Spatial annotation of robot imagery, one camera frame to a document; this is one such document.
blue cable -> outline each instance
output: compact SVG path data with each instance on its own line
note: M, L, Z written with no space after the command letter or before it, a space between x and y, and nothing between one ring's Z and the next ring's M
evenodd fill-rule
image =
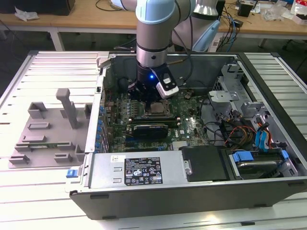
M226 50L226 52L229 52L229 51L230 51L230 48L231 48L232 45L234 44L234 42L235 42L235 37L236 37L236 33L235 33L236 26L235 26L235 22L234 22L234 19L233 19L233 18L230 18L230 19L231 19L232 26L233 26L233 37L232 37L231 44L229 45L229 47L228 47L228 49Z
M222 17L225 17L225 18L230 19L231 22L232 22L233 29L236 28L236 26L235 26L235 21L234 21L234 19L233 19L232 17L228 17L228 16L224 16L224 15L222 15ZM226 50L226 52L229 52L230 48L231 48L232 45L234 44L234 42L235 42L235 37L236 37L236 33L235 33L235 31L233 30L233 32L232 32L232 38L231 38L231 44L229 45L229 47L228 47L228 49Z

wooden table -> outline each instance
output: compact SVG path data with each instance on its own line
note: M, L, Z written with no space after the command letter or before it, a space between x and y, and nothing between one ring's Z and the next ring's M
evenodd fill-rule
M234 0L227 0L228 12L244 24L240 29L239 37L247 38L274 38L274 39L307 39L307 26L297 25L289 19L284 21L266 22L260 14L250 14L248 18L237 16L237 11L228 8ZM76 0L74 9L68 16L39 15L40 19L23 22L13 14L0 14L0 19L11 30L46 31L51 34L57 51L65 50L60 32L80 33L116 33L135 34L137 18L134 12L128 11L102 11L95 7L96 0ZM98 4L104 9L111 9L107 0ZM0 24L0 30L6 30ZM210 51L216 50L216 44L228 31L228 22L221 20L219 33L216 35Z

metal bracket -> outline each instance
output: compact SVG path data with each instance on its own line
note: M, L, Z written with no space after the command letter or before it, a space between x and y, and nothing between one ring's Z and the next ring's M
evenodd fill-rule
M263 107L262 102L245 102L241 106L244 117L253 117Z

cable on table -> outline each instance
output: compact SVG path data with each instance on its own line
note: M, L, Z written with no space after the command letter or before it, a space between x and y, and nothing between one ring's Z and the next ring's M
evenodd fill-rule
M108 9L103 9L101 7L98 6L98 3L100 2L101 0L98 0L95 4L96 8L102 10L102 11L108 11L108 12L112 12L112 11L122 11L122 9L114 6L112 3L110 3L110 7L112 8L112 10L108 10Z

black plastic cover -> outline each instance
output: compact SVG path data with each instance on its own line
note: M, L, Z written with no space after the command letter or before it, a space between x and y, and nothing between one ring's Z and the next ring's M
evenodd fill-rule
M218 146L197 146L182 148L184 161L189 161L192 174L187 175L189 182L199 181L227 181L229 173Z

